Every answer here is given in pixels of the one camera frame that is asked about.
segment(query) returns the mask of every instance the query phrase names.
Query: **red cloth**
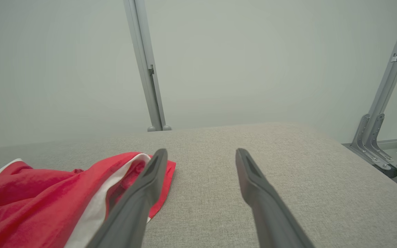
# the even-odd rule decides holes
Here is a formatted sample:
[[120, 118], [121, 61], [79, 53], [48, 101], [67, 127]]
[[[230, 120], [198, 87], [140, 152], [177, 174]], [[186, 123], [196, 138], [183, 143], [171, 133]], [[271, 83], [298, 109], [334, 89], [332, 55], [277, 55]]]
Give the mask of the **red cloth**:
[[[106, 218], [108, 209], [137, 179], [149, 159], [146, 154], [124, 153], [99, 161], [86, 171], [72, 172], [33, 169], [23, 161], [11, 163], [0, 172], [0, 247], [64, 247], [71, 234], [84, 227], [78, 222], [83, 222], [82, 214], [90, 215], [88, 208], [100, 209]], [[168, 161], [161, 196], [151, 208], [150, 218], [163, 205], [174, 170], [175, 162]], [[95, 194], [104, 201], [95, 201]], [[93, 234], [86, 233], [91, 239]]]

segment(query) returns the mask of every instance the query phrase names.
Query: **gray cushion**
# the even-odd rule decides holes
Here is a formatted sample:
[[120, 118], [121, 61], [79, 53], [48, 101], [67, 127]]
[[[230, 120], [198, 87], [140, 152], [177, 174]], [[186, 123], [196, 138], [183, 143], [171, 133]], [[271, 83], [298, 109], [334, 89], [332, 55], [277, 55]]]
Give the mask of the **gray cushion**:
[[105, 157], [167, 148], [170, 194], [144, 247], [257, 247], [235, 149], [247, 149], [316, 247], [396, 247], [397, 184], [336, 141], [294, 124], [255, 124], [0, 148], [34, 168], [87, 169]]

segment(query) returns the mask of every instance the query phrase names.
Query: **gray fabric surface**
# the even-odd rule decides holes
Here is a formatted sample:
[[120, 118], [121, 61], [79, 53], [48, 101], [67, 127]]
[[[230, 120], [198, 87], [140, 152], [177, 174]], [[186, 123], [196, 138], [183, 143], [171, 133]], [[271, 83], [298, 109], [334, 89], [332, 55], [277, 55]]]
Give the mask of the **gray fabric surface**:
[[336, 141], [293, 124], [256, 124], [0, 148], [33, 168], [70, 171], [128, 151], [177, 162], [144, 247], [257, 247], [235, 149], [247, 149], [318, 248], [397, 247], [397, 184]]

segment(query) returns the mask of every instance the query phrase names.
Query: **metal frame pole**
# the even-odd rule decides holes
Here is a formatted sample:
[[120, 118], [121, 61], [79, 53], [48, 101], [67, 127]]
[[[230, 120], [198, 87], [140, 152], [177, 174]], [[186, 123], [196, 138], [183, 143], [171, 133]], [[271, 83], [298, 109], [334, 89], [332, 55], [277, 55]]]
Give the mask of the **metal frame pole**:
[[146, 16], [144, 0], [123, 0], [126, 18], [130, 29], [131, 40], [136, 55], [137, 67], [142, 80], [143, 92], [150, 114], [152, 126], [148, 132], [171, 130], [166, 125], [160, 96], [159, 80], [156, 74], [153, 48], [151, 46], [150, 29]]
[[397, 41], [390, 54], [384, 76], [370, 107], [369, 114], [361, 119], [351, 147], [359, 152], [372, 164], [383, 170], [389, 170], [387, 165], [397, 168], [397, 163], [377, 145], [377, 137], [384, 120], [384, 110], [397, 82]]
[[[390, 54], [390, 59], [387, 63], [384, 76], [381, 80], [381, 84], [379, 85], [375, 99], [373, 100], [373, 103], [369, 110], [369, 114], [370, 114], [370, 119], [368, 122], [369, 127], [372, 127], [376, 121], [376, 118], [380, 114], [384, 113], [384, 110], [387, 107], [387, 103], [390, 99], [390, 96], [393, 92], [396, 82], [397, 82], [397, 41], [393, 48], [393, 51]], [[365, 140], [369, 138], [369, 135], [370, 135], [370, 128], [367, 128], [366, 132], [364, 132]]]

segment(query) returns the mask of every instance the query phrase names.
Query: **red and white fabric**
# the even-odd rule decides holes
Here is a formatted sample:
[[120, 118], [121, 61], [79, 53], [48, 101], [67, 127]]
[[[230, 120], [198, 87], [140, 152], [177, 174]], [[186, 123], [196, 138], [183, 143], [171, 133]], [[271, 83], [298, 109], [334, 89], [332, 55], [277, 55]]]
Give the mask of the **red and white fabric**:
[[[13, 160], [0, 169], [0, 247], [85, 247], [149, 160], [130, 152], [72, 172]], [[175, 162], [168, 161], [148, 221], [167, 198], [174, 170]]]

